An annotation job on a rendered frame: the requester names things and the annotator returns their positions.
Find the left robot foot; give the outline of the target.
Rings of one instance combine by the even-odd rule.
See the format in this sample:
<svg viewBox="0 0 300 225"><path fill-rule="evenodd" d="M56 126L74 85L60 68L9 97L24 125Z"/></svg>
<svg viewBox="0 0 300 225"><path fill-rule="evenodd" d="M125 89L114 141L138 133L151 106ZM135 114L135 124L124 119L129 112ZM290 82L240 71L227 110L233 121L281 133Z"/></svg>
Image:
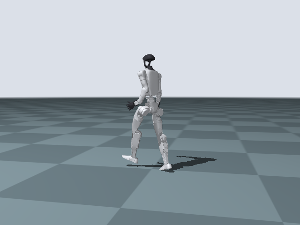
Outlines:
<svg viewBox="0 0 300 225"><path fill-rule="evenodd" d="M130 160L130 161L132 161L132 162L134 162L134 163L138 163L138 158L132 158L132 155L131 156L126 156L126 155L122 155L122 157L123 158L125 158L125 159L127 159L127 160Z"/></svg>

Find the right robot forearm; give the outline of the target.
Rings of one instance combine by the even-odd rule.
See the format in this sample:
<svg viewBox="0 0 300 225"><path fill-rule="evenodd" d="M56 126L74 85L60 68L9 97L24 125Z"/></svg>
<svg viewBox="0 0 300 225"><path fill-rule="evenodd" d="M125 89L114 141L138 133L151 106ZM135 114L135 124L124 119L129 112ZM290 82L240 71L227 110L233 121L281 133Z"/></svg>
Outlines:
<svg viewBox="0 0 300 225"><path fill-rule="evenodd" d="M159 102L161 101L161 96L162 96L162 92L158 93L156 96L156 102L158 103L158 105L159 105Z"/></svg>

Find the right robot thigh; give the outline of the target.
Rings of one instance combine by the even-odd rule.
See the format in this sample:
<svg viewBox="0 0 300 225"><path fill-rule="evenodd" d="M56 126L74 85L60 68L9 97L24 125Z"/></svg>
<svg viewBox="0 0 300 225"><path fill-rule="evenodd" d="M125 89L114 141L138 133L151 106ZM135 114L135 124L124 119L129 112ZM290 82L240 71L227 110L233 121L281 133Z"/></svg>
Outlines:
<svg viewBox="0 0 300 225"><path fill-rule="evenodd" d="M165 139L166 139L165 135L163 134L162 120L160 118L160 116L162 116L163 113L164 113L163 109L158 107L158 112L152 114L153 126L155 129L157 140L159 142L165 142Z"/></svg>

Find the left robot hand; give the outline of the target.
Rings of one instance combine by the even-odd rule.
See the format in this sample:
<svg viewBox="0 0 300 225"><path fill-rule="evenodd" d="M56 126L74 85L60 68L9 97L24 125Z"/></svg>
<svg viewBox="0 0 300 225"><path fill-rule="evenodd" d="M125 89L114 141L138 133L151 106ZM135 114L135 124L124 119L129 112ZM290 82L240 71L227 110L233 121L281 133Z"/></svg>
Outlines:
<svg viewBox="0 0 300 225"><path fill-rule="evenodd" d="M135 102L135 101L134 101L134 102ZM137 105L134 104L134 102L128 102L129 104L127 104L127 105L128 105L127 107L130 108L130 109L128 108L129 110L133 109L134 106L137 106ZM138 105L139 105L139 104L138 104Z"/></svg>

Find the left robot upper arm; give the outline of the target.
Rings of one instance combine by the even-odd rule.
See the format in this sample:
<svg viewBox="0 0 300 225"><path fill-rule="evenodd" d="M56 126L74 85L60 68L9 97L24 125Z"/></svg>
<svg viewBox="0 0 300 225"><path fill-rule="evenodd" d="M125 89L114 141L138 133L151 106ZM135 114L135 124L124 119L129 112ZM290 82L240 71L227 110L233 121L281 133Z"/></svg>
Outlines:
<svg viewBox="0 0 300 225"><path fill-rule="evenodd" d="M142 84L143 88L146 89L146 93L148 93L149 92L149 87L148 87L147 80L146 80L146 77L145 77L146 76L146 70L142 70L142 71L138 72L137 75L138 75L138 77L141 81L141 84Z"/></svg>

